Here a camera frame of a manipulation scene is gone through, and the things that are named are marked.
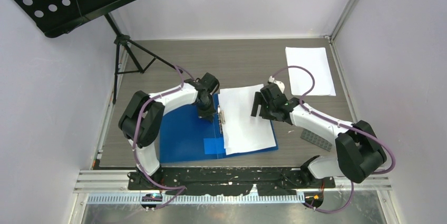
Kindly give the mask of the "white paper stack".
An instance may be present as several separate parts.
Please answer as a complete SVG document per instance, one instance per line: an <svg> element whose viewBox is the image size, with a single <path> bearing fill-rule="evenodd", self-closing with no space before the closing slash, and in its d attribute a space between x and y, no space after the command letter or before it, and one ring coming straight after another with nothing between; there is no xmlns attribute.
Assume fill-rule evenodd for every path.
<svg viewBox="0 0 447 224"><path fill-rule="evenodd" d="M224 123L222 134L226 155L240 154L275 147L272 124L259 116L251 116L255 93L263 84L220 90L218 95Z"/></svg>

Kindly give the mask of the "blue clip file folder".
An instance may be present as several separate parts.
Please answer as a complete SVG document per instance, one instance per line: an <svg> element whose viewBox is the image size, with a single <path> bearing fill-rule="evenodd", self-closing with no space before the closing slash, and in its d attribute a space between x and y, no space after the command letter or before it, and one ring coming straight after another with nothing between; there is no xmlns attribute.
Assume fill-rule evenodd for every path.
<svg viewBox="0 0 447 224"><path fill-rule="evenodd" d="M214 95L216 105L219 105L218 95ZM160 129L160 161L175 163L187 161L214 160L236 157L245 154L261 153L278 149L269 149L247 153L226 155L222 124L215 115L213 122L198 118L194 105L185 105L171 111L163 117Z"/></svg>

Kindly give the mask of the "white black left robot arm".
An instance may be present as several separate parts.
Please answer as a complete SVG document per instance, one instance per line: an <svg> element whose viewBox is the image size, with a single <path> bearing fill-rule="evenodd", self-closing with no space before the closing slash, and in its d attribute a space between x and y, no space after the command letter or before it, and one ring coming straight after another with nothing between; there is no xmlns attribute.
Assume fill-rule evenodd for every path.
<svg viewBox="0 0 447 224"><path fill-rule="evenodd" d="M118 127L132 145L141 182L149 189L156 189L162 181L157 171L160 162L154 142L159 136L163 117L185 105L194 105L198 118L212 122L217 114L213 95L220 82L210 73L197 79L183 80L178 86L164 92L134 93L122 114Z"/></svg>

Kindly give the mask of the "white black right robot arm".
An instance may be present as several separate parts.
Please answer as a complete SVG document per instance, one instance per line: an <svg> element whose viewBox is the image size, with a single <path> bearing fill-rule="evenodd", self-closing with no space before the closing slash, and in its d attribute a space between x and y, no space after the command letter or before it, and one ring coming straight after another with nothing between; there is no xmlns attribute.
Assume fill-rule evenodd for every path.
<svg viewBox="0 0 447 224"><path fill-rule="evenodd" d="M362 183L387 160L375 133L365 121L352 123L320 113L299 98L288 99L276 83L255 93L251 116L306 129L335 147L336 156L315 156L300 166L301 181L315 187L323 178L345 176Z"/></svg>

